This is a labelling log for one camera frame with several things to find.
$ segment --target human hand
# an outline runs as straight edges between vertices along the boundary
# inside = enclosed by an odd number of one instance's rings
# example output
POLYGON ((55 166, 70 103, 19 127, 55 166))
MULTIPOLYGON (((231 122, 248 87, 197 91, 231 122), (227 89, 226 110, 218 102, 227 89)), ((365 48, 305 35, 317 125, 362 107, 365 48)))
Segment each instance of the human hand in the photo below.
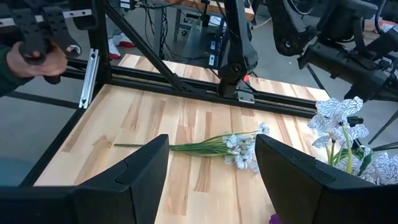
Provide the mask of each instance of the human hand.
MULTIPOLYGON (((7 64, 10 70, 19 78, 29 78, 39 75, 56 76, 67 69, 68 60, 65 54, 58 47, 46 55, 46 60, 41 65, 29 65, 19 53, 19 46, 22 42, 17 42, 7 54, 7 64)), ((39 57, 38 52, 34 52, 33 57, 39 57)))

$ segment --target metal frame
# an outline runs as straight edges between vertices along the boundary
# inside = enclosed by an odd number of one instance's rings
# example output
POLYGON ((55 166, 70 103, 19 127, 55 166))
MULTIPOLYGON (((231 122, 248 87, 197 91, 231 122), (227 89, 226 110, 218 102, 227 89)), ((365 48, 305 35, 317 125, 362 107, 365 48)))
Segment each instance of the metal frame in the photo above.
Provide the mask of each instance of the metal frame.
MULTIPOLYGON (((255 110, 270 111, 273 113, 311 118, 315 115, 315 102, 284 95, 265 93, 251 89, 255 100, 251 103, 239 101, 239 99, 222 98, 216 94, 218 84, 203 82, 189 78, 179 78, 166 66, 148 43, 137 33, 137 31, 118 13, 108 2, 100 0, 97 2, 98 28, 88 31, 92 49, 99 50, 98 73, 93 98, 104 84, 136 88, 144 91, 153 91, 162 94, 181 96, 196 100, 205 100, 214 103, 222 103, 231 106, 251 108, 255 110), (153 66, 160 72, 146 72, 137 69, 112 66, 109 63, 108 41, 106 40, 105 13, 114 23, 135 43, 136 47, 150 60, 153 66)), ((68 78, 85 79, 85 68, 87 61, 69 60, 68 65, 76 69, 68 69, 62 76, 68 78)), ((21 183, 22 187, 33 186, 41 173, 57 153, 66 140, 78 120, 83 116, 85 109, 78 108, 78 103, 61 101, 43 96, 12 93, 10 97, 48 103, 57 106, 71 108, 76 106, 76 112, 67 124, 53 140, 33 169, 28 173, 21 183)))

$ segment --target wooden table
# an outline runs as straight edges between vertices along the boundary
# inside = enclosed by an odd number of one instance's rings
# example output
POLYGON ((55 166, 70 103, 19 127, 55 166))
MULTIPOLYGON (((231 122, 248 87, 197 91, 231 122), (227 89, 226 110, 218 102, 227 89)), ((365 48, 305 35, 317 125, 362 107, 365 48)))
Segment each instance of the wooden table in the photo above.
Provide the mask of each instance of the wooden table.
MULTIPOLYGON (((204 68, 166 64, 181 76, 217 82, 204 68)), ((156 71, 148 59, 136 55, 126 55, 120 65, 156 71)), ((252 78, 251 85, 329 99, 323 90, 260 78, 252 78)), ((225 131, 252 131, 261 122, 269 125, 273 138, 326 161, 325 152, 311 146, 316 134, 307 128, 307 119, 106 85, 35 185, 78 185, 135 151, 114 143, 145 144, 162 133, 169 135, 170 144, 198 142, 225 131)), ((259 174, 237 170, 221 157, 170 152, 156 223, 264 224, 274 212, 259 174)))
MULTIPOLYGON (((156 0, 164 3, 169 3, 169 4, 176 4, 179 6, 185 6, 185 7, 191 7, 194 8, 195 10, 204 10, 205 4, 203 4, 200 0, 156 0)), ((221 10, 225 13, 225 7, 224 3, 220 2, 221 10)), ((207 11, 220 14, 220 9, 218 8, 217 2, 216 1, 210 1, 210 4, 207 6, 207 11)), ((248 21, 252 21, 254 18, 254 11, 253 8, 250 6, 250 8, 244 8, 245 16, 248 21)))

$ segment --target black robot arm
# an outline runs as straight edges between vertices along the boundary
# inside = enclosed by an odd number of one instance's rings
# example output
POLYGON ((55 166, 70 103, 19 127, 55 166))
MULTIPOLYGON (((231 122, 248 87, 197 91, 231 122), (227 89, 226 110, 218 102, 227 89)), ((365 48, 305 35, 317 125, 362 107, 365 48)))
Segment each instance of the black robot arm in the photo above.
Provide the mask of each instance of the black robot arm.
POLYGON ((365 45, 364 19, 377 12, 377 6, 360 0, 329 1, 327 11, 316 27, 305 26, 291 7, 291 0, 266 0, 274 23, 274 40, 278 53, 300 55, 300 69, 308 63, 352 84, 345 98, 398 101, 398 83, 394 75, 398 50, 398 27, 365 45), (314 44, 307 44, 317 36, 314 44), (344 43, 354 42, 347 49, 344 43))
POLYGON ((225 55, 226 63, 218 69, 221 77, 218 94, 225 98, 234 98, 238 82, 254 70, 258 56, 250 43, 244 1, 224 1, 224 8, 223 16, 229 30, 229 46, 228 54, 225 55))

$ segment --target flower bouquet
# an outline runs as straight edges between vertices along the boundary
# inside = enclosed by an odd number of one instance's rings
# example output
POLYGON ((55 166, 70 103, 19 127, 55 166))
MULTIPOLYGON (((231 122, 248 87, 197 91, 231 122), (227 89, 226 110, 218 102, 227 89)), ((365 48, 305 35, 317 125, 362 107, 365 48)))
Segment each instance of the flower bouquet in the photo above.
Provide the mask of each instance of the flower bouquet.
POLYGON ((337 169, 376 185, 398 184, 398 156, 389 158, 386 152, 397 149, 398 143, 374 149, 353 146, 355 139, 369 134, 365 125, 350 126, 348 123, 348 116, 357 113, 362 105, 363 100, 359 97, 342 102, 334 98, 317 102, 318 113, 308 123, 308 127, 316 129, 319 135, 312 145, 325 148, 329 165, 337 169))
MULTIPOLYGON (((170 145, 169 149, 193 156, 224 156, 226 164, 235 164, 238 169, 259 172, 254 160, 254 145, 257 134, 269 134, 269 128, 261 123, 256 131, 226 133, 198 143, 170 145)), ((142 144, 115 144, 118 147, 142 147, 142 144)))

